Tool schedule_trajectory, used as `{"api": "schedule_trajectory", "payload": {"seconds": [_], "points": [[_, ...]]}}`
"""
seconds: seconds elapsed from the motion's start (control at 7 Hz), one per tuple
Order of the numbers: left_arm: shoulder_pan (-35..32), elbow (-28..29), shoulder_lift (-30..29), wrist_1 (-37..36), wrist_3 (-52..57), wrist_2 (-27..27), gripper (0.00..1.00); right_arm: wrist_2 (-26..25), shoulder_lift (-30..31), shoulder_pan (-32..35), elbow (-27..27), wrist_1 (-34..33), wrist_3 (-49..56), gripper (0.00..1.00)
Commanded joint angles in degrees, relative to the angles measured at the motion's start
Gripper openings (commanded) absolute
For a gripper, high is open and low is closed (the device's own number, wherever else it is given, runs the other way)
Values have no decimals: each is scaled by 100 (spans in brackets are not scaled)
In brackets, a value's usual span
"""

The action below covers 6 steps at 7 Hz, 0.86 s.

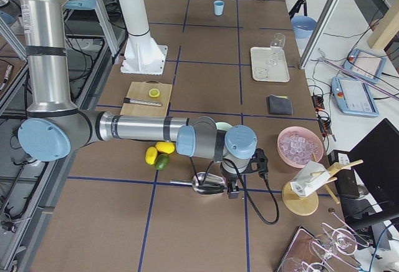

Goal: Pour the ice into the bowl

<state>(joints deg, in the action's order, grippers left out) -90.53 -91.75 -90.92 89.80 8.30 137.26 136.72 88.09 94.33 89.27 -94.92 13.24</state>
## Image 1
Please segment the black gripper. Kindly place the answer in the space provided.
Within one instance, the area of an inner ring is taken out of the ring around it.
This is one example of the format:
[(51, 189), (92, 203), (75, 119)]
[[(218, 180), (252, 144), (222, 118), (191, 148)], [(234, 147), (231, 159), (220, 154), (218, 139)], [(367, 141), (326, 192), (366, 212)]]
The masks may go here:
[(227, 195), (229, 199), (237, 199), (239, 196), (239, 185), (243, 188), (246, 184), (243, 173), (246, 171), (250, 159), (223, 158), (221, 162), (221, 173), (226, 179)]

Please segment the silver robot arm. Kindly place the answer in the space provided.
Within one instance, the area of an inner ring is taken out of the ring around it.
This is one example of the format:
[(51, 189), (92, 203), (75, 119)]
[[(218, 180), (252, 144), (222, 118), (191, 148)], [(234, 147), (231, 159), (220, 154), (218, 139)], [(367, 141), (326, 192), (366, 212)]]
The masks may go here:
[(174, 142), (179, 154), (219, 163), (228, 196), (236, 198), (244, 188), (243, 175), (259, 173), (266, 162), (249, 127), (223, 131), (208, 117), (132, 117), (80, 110), (72, 102), (63, 15), (69, 1), (89, 9), (96, 4), (96, 0), (19, 0), (32, 87), (32, 104), (17, 136), (24, 151), (51, 162), (113, 138)]

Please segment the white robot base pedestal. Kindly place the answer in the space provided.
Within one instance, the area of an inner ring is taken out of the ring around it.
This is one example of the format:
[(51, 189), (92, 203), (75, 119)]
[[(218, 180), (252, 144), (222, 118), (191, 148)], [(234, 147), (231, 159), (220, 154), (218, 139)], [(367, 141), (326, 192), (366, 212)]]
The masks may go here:
[(152, 38), (144, 0), (119, 0), (128, 32), (121, 72), (125, 74), (162, 75), (167, 46)]

